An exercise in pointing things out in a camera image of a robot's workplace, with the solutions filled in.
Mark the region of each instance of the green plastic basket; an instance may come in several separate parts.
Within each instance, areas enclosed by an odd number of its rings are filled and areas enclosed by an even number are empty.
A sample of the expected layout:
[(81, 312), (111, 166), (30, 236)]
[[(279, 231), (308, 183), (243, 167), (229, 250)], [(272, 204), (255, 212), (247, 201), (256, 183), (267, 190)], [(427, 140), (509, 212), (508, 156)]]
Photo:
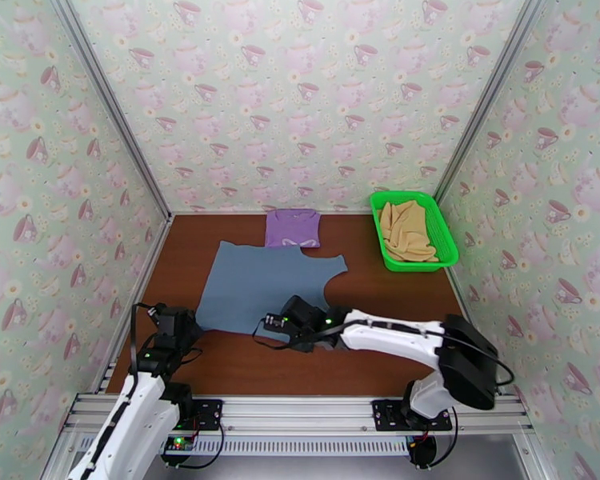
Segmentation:
[[(430, 195), (420, 191), (378, 191), (371, 195), (370, 200), (375, 229), (380, 241), (380, 250), (388, 270), (393, 272), (434, 272), (442, 267), (452, 266), (458, 261), (458, 248), (451, 237), (442, 213), (440, 213), (438, 204)], [(386, 252), (378, 210), (382, 210), (387, 202), (399, 205), (411, 200), (415, 200), (425, 209), (426, 232), (431, 240), (431, 245), (436, 248), (435, 256), (439, 262), (400, 262), (391, 258)]]

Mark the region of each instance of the towel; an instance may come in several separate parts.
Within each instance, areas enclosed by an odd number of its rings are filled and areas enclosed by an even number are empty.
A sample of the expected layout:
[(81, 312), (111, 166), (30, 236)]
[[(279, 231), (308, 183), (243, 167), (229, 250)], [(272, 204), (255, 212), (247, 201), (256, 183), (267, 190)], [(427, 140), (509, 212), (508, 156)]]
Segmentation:
[(382, 238), (389, 256), (397, 261), (437, 262), (436, 249), (426, 234), (425, 209), (416, 201), (386, 203), (378, 212)]

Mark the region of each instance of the brown table surface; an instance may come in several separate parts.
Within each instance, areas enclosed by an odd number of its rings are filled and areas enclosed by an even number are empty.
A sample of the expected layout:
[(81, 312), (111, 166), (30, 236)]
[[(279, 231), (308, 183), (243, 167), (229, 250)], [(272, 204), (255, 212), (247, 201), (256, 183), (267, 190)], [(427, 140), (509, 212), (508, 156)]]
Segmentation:
[[(197, 308), (219, 242), (262, 246), (264, 234), (264, 215), (176, 217), (143, 301)], [(329, 304), (413, 321), (443, 320), (448, 313), (460, 313), (444, 271), (393, 273), (384, 267), (371, 216), (324, 215), (320, 241), (319, 249), (304, 252), (311, 257), (344, 254), (349, 267), (327, 284)], [(144, 312), (138, 313), (138, 345), (153, 332), (153, 323)], [(274, 351), (254, 343), (251, 336), (221, 331), (206, 333), (196, 346), (203, 355), (182, 366), (173, 378), (191, 384), (195, 394), (402, 396), (409, 381), (430, 372), (417, 362), (379, 352)], [(109, 392), (122, 388), (129, 347), (127, 339)]]

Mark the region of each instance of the purple cloth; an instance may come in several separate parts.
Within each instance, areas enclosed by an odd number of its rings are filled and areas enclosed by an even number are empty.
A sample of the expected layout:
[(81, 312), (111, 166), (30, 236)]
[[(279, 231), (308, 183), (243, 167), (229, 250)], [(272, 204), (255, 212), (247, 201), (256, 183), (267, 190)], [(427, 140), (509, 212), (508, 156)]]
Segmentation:
[(265, 247), (320, 247), (315, 210), (272, 210), (266, 214)]

